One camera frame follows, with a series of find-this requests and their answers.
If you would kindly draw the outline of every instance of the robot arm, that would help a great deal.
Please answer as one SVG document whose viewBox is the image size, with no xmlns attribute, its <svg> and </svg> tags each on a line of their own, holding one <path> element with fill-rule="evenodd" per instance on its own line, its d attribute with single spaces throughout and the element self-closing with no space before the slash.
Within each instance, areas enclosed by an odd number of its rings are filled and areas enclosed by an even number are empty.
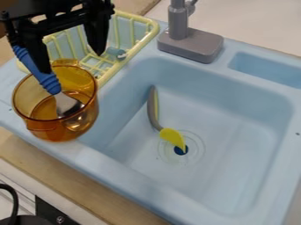
<svg viewBox="0 0 301 225">
<path fill-rule="evenodd" d="M 82 9 L 71 11 L 76 5 Z M 114 14 L 110 0 L 18 0 L 3 11 L 7 37 L 12 47 L 26 48 L 41 73 L 50 74 L 48 51 L 42 39 L 76 25 L 84 25 L 88 43 L 95 53 L 106 50 L 109 19 Z M 34 23 L 33 17 L 46 15 L 46 19 Z"/>
</svg>

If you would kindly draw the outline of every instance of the sink drain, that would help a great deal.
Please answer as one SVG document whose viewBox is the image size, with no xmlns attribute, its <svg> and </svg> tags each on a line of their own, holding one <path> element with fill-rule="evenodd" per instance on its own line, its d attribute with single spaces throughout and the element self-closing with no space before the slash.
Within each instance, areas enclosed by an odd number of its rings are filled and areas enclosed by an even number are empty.
<svg viewBox="0 0 301 225">
<path fill-rule="evenodd" d="M 192 132 L 184 130 L 180 130 L 180 132 L 186 140 L 186 154 L 180 148 L 174 147 L 164 140 L 159 141 L 158 153 L 160 158 L 166 163 L 177 166 L 192 165 L 202 158 L 202 155 L 205 152 L 205 144 L 198 135 Z"/>
</svg>

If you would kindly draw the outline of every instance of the wooden countertop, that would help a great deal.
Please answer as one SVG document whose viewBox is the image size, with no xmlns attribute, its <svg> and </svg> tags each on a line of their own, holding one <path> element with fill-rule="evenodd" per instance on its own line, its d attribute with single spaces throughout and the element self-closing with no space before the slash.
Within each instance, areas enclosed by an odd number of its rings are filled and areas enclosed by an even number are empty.
<svg viewBox="0 0 301 225">
<path fill-rule="evenodd" d="M 117 9 L 144 14 L 160 0 L 115 0 Z M 0 66 L 13 57 L 6 38 L 0 39 Z M 0 127 L 0 157 L 109 224 L 168 224 L 107 187 L 89 179 Z"/>
</svg>

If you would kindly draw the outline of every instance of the bowl rim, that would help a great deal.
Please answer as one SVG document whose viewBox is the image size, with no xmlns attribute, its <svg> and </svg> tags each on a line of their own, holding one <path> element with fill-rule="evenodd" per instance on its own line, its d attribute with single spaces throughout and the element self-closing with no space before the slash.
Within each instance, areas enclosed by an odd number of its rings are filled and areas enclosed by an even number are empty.
<svg viewBox="0 0 301 225">
<path fill-rule="evenodd" d="M 92 81 L 93 81 L 93 86 L 94 86 L 94 92 L 92 94 L 92 96 L 90 97 L 89 101 L 87 102 L 87 104 L 84 105 L 83 108 L 81 108 L 80 110 L 78 110 L 78 112 L 75 112 L 69 116 L 66 116 L 66 117 L 62 117 L 62 118 L 56 118 L 56 119 L 52 119 L 52 120 L 37 120 L 37 119 L 33 119 L 33 118 L 30 118 L 28 116 L 25 116 L 22 112 L 19 111 L 19 109 L 16 107 L 16 102 L 15 102 L 15 97 L 16 97 L 16 94 L 17 94 L 17 91 L 18 89 L 20 88 L 20 86 L 27 80 L 29 79 L 30 77 L 33 76 L 33 74 L 29 74 L 27 76 L 25 76 L 18 84 L 17 86 L 15 87 L 14 91 L 12 92 L 12 108 L 13 110 L 16 112 L 16 114 L 18 116 L 20 116 L 22 119 L 24 120 L 30 120 L 30 121 L 37 121 L 37 122 L 55 122 L 55 121 L 64 121 L 64 120 L 68 120 L 68 119 L 72 119 L 74 117 L 77 117 L 84 109 L 86 109 L 88 106 L 90 106 L 90 104 L 95 100 L 95 98 L 97 97 L 97 92 L 98 92 L 98 85 L 97 85 L 97 82 L 94 78 L 94 76 L 92 75 L 92 73 L 90 71 L 87 71 L 86 69 L 80 67 L 80 66 L 77 66 L 77 65 L 56 65 L 56 66 L 53 66 L 54 68 L 57 68 L 57 67 L 74 67 L 74 68 L 77 68 L 77 69 L 81 69 L 83 70 L 84 72 L 86 72 L 91 78 L 92 78 Z"/>
</svg>

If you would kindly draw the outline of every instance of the yellow spoon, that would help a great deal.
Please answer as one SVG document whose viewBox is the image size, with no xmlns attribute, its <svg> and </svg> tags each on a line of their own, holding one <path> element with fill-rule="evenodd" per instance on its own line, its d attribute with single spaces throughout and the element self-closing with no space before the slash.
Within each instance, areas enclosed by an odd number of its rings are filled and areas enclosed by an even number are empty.
<svg viewBox="0 0 301 225">
<path fill-rule="evenodd" d="M 186 153 L 186 143 L 183 135 L 175 129 L 163 128 L 158 123 L 158 93 L 155 86 L 151 86 L 150 88 L 147 113 L 151 125 L 159 131 L 160 138 L 170 142 L 172 145 L 182 149 L 182 151 Z"/>
</svg>

